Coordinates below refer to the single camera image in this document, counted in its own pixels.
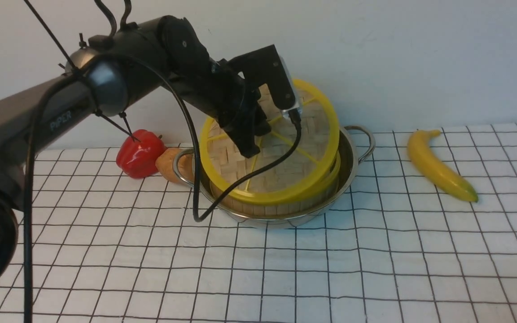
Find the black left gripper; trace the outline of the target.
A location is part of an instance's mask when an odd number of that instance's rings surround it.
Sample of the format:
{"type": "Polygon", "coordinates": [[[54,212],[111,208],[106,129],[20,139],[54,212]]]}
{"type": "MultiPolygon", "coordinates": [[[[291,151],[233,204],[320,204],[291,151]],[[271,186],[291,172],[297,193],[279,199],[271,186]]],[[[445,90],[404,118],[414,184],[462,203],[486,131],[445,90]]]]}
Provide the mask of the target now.
{"type": "Polygon", "coordinates": [[[248,87],[227,61],[211,59],[203,45],[173,45],[169,56],[170,82],[179,96],[215,119],[224,131],[232,131],[240,155],[250,159],[259,154],[256,137],[272,129],[257,102],[257,88],[248,87]]]}

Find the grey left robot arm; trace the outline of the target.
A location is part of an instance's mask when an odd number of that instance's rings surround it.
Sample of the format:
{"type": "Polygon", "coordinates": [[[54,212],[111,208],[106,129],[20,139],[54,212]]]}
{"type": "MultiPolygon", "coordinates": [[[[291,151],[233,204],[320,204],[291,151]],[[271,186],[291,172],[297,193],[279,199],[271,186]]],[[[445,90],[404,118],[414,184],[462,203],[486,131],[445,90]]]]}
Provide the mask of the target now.
{"type": "Polygon", "coordinates": [[[274,45],[214,61],[186,18],[164,16],[80,43],[66,71],[0,100],[0,276],[16,251],[14,211],[31,210],[35,154],[86,117],[123,116],[158,87],[210,116],[244,157],[257,155],[256,136],[271,127],[260,108],[259,87],[275,98],[290,82],[274,45]]]}

